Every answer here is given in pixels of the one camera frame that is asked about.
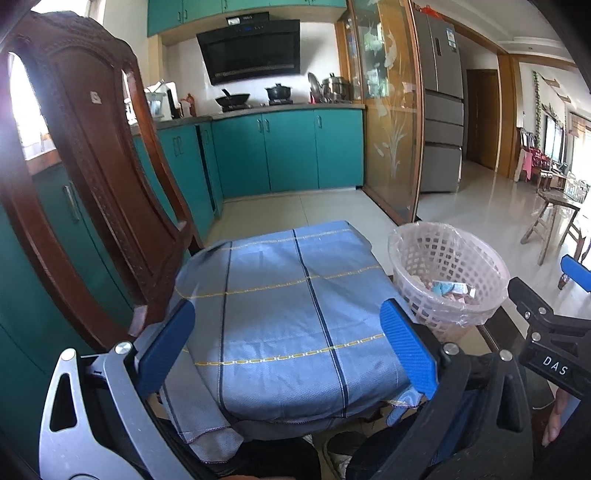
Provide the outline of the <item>person's right hand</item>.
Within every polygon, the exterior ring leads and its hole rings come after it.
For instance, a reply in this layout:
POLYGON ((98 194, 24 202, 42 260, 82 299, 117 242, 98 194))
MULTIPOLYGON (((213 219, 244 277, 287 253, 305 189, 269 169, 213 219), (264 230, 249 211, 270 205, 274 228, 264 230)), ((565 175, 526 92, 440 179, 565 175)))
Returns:
POLYGON ((556 391, 555 403, 542 437, 542 446, 554 442, 562 429, 562 415, 570 401, 570 394, 563 389, 556 391))

